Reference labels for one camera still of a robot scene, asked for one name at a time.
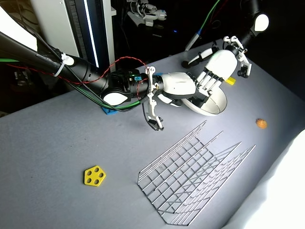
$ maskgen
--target green cable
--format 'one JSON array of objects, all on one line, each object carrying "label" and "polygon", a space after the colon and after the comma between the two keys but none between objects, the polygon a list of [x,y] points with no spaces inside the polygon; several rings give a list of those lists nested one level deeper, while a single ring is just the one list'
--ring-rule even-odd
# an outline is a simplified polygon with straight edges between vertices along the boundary
[{"label": "green cable", "polygon": [[[91,99],[93,99],[96,103],[98,103],[100,106],[103,106],[103,107],[106,107],[108,109],[112,109],[110,106],[106,105],[106,104],[103,104],[101,103],[100,101],[96,100],[95,98],[93,98],[86,90],[83,90],[82,88],[78,88],[80,91],[82,91],[83,93],[85,93],[88,97],[90,97]],[[130,108],[130,107],[133,107],[135,105],[139,105],[140,104],[140,101],[136,101],[134,103],[131,103],[131,104],[128,104],[128,105],[125,105],[125,106],[118,106],[116,108],[118,109],[125,109],[125,108]]]},{"label": "green cable", "polygon": [[19,62],[19,61],[7,59],[7,58],[0,58],[0,62]]},{"label": "green cable", "polygon": [[201,30],[203,29],[204,25],[206,24],[206,21],[208,20],[210,14],[212,13],[212,11],[214,10],[214,8],[217,6],[217,4],[220,2],[220,0],[217,0],[217,2],[213,5],[213,7],[211,8],[210,12],[208,13],[208,15],[206,16],[202,26],[200,27],[200,30],[198,31],[199,34],[201,33]]}]

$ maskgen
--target table surface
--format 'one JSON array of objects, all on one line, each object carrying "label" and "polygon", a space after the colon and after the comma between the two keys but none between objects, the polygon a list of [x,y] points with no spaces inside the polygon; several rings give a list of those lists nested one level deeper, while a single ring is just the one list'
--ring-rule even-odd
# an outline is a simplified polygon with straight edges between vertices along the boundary
[{"label": "table surface", "polygon": [[[207,44],[150,64],[157,72],[185,70]],[[189,69],[198,75],[205,63]],[[223,186],[190,229],[220,228],[237,210],[288,142],[304,126],[305,103],[256,64],[249,79],[222,86],[228,106],[215,117],[158,102],[164,131],[145,122],[141,107],[115,115],[70,92],[0,119],[1,229],[156,229],[166,225],[137,186],[139,171],[202,121],[207,142],[240,151],[257,147]],[[263,118],[268,128],[259,129]],[[83,184],[84,170],[99,165],[107,177],[100,187]]]}]

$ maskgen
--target white zip tie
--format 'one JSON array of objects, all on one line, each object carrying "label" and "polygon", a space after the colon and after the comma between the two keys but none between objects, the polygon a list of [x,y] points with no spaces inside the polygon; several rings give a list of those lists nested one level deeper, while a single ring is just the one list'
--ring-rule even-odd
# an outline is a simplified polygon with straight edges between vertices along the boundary
[{"label": "white zip tie", "polygon": [[61,66],[59,67],[58,71],[54,74],[54,77],[57,77],[59,75],[59,73],[61,73],[63,67],[65,66],[65,64],[68,63],[68,59],[69,56],[67,56],[64,52],[61,55],[61,59],[62,59],[62,63]]}]

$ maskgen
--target orange object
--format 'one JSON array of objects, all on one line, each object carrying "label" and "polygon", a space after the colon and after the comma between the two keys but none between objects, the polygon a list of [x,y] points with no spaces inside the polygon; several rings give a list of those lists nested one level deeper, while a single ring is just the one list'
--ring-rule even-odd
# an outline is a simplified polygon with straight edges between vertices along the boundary
[{"label": "orange object", "polygon": [[267,126],[268,126],[267,122],[266,122],[264,119],[261,119],[261,118],[258,118],[258,119],[256,120],[256,125],[257,125],[259,128],[261,128],[261,129],[265,129],[265,128],[267,128]]}]

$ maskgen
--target wire basket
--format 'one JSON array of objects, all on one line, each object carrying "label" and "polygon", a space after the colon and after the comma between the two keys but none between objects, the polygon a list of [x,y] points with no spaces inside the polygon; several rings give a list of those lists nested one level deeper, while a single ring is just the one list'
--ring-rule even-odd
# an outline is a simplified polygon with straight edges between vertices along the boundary
[{"label": "wire basket", "polygon": [[167,224],[188,226],[255,146],[235,154],[241,142],[219,152],[197,138],[206,121],[139,172],[138,185]]}]

